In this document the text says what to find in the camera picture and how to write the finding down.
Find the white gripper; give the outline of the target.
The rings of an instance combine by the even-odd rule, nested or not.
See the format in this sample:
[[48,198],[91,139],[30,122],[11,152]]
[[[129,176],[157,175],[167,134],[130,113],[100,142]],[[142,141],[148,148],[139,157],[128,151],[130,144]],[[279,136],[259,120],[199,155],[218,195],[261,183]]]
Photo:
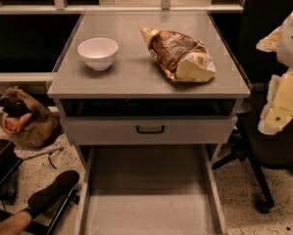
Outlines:
[[[293,67],[293,11],[269,35],[261,39],[256,48],[263,52],[275,52],[280,63]],[[273,75],[269,82],[267,103],[264,105],[258,130],[275,135],[293,118],[293,68],[282,76]]]

